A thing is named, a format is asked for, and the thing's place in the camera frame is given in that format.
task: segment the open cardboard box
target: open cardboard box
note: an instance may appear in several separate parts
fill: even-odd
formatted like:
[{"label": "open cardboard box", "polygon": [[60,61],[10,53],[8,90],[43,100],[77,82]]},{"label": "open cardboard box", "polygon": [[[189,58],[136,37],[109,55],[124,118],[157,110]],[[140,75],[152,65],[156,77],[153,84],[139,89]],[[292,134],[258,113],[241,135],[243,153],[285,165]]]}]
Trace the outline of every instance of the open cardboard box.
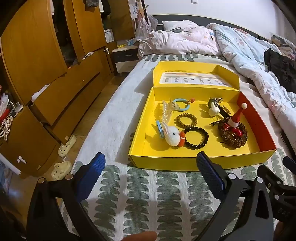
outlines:
[{"label": "open cardboard box", "polygon": [[[161,84],[160,80],[165,72],[174,73],[207,73],[219,76],[229,83],[229,86],[201,85],[201,84]],[[140,118],[129,156],[139,168],[171,171],[197,171],[196,155],[204,151],[213,163],[220,164],[224,169],[231,169],[265,162],[276,150],[275,144],[264,122],[239,91],[239,77],[231,71],[216,64],[196,62],[160,62],[154,69],[154,87],[151,89],[142,116]],[[218,125],[211,126],[222,116],[210,117],[208,101],[210,97],[223,98],[221,106],[226,106],[233,115],[242,103],[248,108],[241,115],[241,123],[248,130],[248,140],[245,146],[232,148],[222,143],[218,133]],[[175,118],[182,113],[196,116],[197,127],[202,127],[209,134],[205,147],[191,150],[186,147],[171,147],[165,139],[161,139],[157,130],[156,121],[161,121],[162,101],[167,103],[176,98],[191,99],[186,112],[174,111],[169,126],[175,126]],[[185,104],[178,102],[181,108]],[[191,121],[182,118],[187,124]],[[198,145],[202,142],[201,134],[191,131],[186,133],[188,142]]]}]

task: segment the silver bolt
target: silver bolt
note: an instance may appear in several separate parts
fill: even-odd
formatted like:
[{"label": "silver bolt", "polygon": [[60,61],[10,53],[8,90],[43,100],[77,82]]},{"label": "silver bolt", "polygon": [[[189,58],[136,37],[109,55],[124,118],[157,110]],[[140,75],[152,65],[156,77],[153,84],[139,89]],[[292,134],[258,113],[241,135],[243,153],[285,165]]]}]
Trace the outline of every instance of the silver bolt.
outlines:
[{"label": "silver bolt", "polygon": [[263,179],[260,178],[260,177],[258,177],[258,178],[257,178],[257,182],[262,183],[262,182],[263,182]]},{"label": "silver bolt", "polygon": [[69,173],[69,174],[67,174],[67,175],[65,176],[65,179],[66,179],[66,180],[71,180],[73,177],[74,177],[74,175],[71,174],[71,173]]},{"label": "silver bolt", "polygon": [[228,177],[231,179],[231,180],[234,180],[234,179],[236,179],[236,175],[235,174],[233,174],[233,173],[229,173],[228,174]]},{"label": "silver bolt", "polygon": [[42,178],[40,178],[40,179],[38,180],[38,183],[41,184],[41,183],[44,183],[44,181],[45,181],[45,178],[42,177]]}]

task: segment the wooden floor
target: wooden floor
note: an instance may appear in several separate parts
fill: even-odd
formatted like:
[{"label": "wooden floor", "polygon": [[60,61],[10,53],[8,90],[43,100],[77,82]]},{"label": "wooden floor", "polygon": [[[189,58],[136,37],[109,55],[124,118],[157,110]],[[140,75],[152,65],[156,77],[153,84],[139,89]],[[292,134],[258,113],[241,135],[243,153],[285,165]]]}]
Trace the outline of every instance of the wooden floor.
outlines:
[{"label": "wooden floor", "polygon": [[[83,118],[80,120],[73,133],[77,137],[77,141],[67,154],[67,157],[72,164],[75,162],[80,148],[82,147],[95,121],[125,77],[126,74],[115,76],[102,90]],[[58,162],[62,162],[62,159],[58,158],[55,163]],[[52,170],[53,166],[43,175],[48,181],[52,180]],[[38,179],[38,177],[28,177],[26,179],[21,179],[16,174],[13,174],[11,179],[8,197],[12,205],[14,205],[14,207],[20,213],[20,222],[24,225],[24,227],[26,227],[28,209]]]}]

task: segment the brown scrunchie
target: brown scrunchie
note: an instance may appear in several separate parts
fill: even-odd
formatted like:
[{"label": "brown scrunchie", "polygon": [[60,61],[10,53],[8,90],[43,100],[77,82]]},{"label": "brown scrunchie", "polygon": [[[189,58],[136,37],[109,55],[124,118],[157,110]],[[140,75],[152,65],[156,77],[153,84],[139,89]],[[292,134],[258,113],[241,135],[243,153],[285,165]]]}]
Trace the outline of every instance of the brown scrunchie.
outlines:
[{"label": "brown scrunchie", "polygon": [[248,139],[248,131],[246,130],[243,123],[239,123],[239,126],[237,127],[240,129],[243,133],[242,137],[235,136],[232,132],[225,130],[223,128],[224,123],[227,123],[229,120],[229,117],[225,117],[223,120],[221,120],[218,124],[218,130],[220,135],[222,136],[224,142],[226,144],[233,146],[235,148],[240,148],[241,146],[244,146],[246,144],[246,141]]},{"label": "brown scrunchie", "polygon": [[[184,123],[182,123],[182,122],[180,121],[180,119],[181,119],[182,117],[187,117],[187,118],[191,119],[192,124],[191,124],[191,125],[185,125]],[[189,127],[194,127],[194,126],[196,126],[196,124],[197,124],[197,118],[196,118],[194,115],[192,115],[192,114],[184,113],[184,114],[181,114],[181,115],[177,116],[177,118],[176,118],[176,122],[177,122],[177,124],[178,124],[181,128],[186,129],[186,128],[189,128]]]}]

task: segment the white bunny plush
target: white bunny plush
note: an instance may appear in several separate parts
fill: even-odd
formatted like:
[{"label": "white bunny plush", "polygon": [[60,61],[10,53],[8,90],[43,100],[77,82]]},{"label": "white bunny plush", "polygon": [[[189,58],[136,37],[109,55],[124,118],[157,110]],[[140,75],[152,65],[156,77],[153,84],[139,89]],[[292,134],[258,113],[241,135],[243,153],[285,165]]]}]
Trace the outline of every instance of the white bunny plush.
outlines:
[{"label": "white bunny plush", "polygon": [[170,146],[177,146],[180,143],[180,131],[175,126],[168,126],[166,123],[161,122],[165,140]]}]

